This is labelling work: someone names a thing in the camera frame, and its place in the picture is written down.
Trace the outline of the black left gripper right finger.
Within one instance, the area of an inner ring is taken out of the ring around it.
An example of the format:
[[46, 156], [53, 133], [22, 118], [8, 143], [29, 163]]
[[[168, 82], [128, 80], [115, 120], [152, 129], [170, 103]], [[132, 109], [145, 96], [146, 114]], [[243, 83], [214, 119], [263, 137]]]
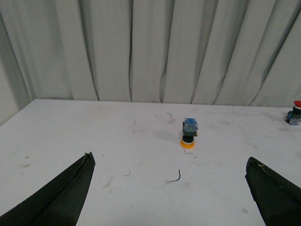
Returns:
[[245, 178], [265, 225], [301, 224], [301, 189], [298, 186], [254, 157], [247, 161]]

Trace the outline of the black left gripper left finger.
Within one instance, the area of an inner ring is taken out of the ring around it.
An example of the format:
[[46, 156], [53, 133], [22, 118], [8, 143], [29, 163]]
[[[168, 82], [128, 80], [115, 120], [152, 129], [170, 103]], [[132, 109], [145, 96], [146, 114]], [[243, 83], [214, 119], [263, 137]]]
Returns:
[[36, 193], [0, 217], [2, 226], [74, 226], [95, 168], [86, 153]]

